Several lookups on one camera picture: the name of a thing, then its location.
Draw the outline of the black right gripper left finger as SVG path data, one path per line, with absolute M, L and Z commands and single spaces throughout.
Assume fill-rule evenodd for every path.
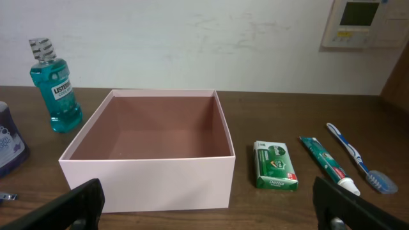
M 101 182 L 94 178 L 1 226 L 1 230 L 98 230 L 104 203 Z

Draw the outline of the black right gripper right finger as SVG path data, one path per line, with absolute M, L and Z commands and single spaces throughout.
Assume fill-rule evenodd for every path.
M 318 229 L 408 229 L 404 222 L 325 178 L 315 178 Z

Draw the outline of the blue white toothbrush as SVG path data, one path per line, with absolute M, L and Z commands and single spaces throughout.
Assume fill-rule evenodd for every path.
M 341 142 L 347 152 L 352 156 L 355 163 L 364 172 L 366 181 L 381 194 L 395 194 L 398 186 L 384 173 L 380 171 L 369 170 L 359 152 L 344 138 L 337 127 L 331 123 L 326 124 L 327 128 Z

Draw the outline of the green toothpaste tube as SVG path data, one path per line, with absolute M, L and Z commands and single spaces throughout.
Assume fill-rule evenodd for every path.
M 326 171 L 331 179 L 347 191 L 360 196 L 360 191 L 354 181 L 345 173 L 344 169 L 336 162 L 330 153 L 322 146 L 315 137 L 300 137 L 302 144 L 309 150 L 310 154 Z

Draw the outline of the green Dettol soap box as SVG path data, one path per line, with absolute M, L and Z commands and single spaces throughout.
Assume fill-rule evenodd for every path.
M 297 190 L 298 179 L 286 144 L 255 141 L 253 155 L 257 188 Z

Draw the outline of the purple foam soap pump bottle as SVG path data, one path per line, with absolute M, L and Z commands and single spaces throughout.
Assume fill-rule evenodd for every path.
M 24 163 L 30 149 L 14 123 L 10 108 L 1 101 L 1 178 Z

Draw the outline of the teal Listerine mouthwash bottle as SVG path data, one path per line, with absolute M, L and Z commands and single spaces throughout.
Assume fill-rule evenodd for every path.
M 33 38 L 29 44 L 38 61 L 31 67 L 30 76 L 42 94 L 50 125 L 55 132 L 69 132 L 82 121 L 82 111 L 69 79 L 68 64 L 57 57 L 50 39 Z

